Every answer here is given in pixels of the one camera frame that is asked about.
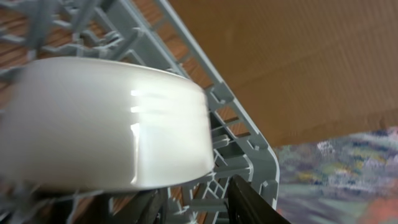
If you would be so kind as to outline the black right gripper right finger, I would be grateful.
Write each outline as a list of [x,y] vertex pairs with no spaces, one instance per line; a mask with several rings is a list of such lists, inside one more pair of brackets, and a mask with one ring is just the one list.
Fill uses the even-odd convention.
[[227,196],[230,224],[290,224],[239,175],[230,178]]

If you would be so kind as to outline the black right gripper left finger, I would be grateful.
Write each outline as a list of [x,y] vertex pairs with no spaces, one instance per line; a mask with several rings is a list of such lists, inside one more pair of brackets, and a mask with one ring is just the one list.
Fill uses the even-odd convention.
[[165,224],[168,212],[167,189],[138,192],[110,218],[113,224]]

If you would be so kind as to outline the pink white bowl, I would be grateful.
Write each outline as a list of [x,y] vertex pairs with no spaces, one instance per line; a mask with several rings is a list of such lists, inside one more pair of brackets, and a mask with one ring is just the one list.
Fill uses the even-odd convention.
[[205,92],[163,70],[83,57],[33,61],[1,117],[1,175],[44,187],[147,190],[215,166]]

